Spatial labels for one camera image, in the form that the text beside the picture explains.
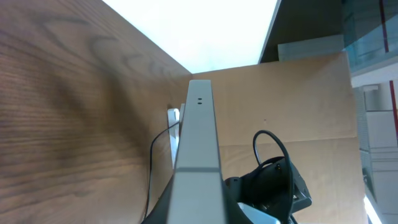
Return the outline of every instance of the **wood grain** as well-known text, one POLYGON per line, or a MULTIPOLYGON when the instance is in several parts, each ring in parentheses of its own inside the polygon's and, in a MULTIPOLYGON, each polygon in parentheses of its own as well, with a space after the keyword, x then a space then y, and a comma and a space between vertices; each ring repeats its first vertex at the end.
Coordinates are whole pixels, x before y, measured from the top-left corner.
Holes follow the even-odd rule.
POLYGON ((0 223, 139 222, 190 79, 100 0, 1 1, 0 223))

